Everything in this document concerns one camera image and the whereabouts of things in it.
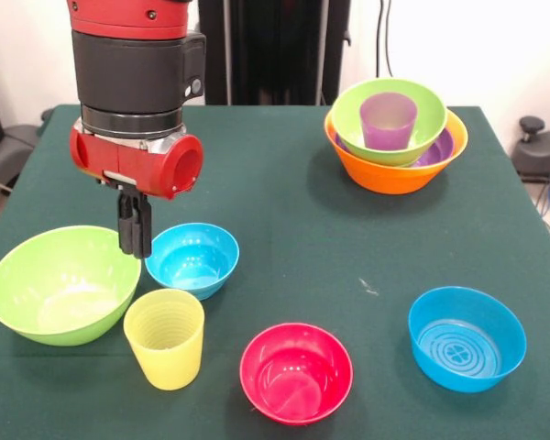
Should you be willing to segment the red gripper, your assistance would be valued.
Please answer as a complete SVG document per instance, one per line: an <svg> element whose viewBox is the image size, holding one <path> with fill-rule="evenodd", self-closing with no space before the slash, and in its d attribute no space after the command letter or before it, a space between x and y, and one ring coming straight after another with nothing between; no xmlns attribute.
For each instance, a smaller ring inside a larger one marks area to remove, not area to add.
<svg viewBox="0 0 550 440"><path fill-rule="evenodd" d="M163 153L121 145L77 129L70 133L70 153L84 173L105 182L134 185L133 197L118 194L118 238L121 250L138 259L151 255L152 209L147 195L172 199L195 185L204 162L201 141L185 135L169 142Z"/></svg>

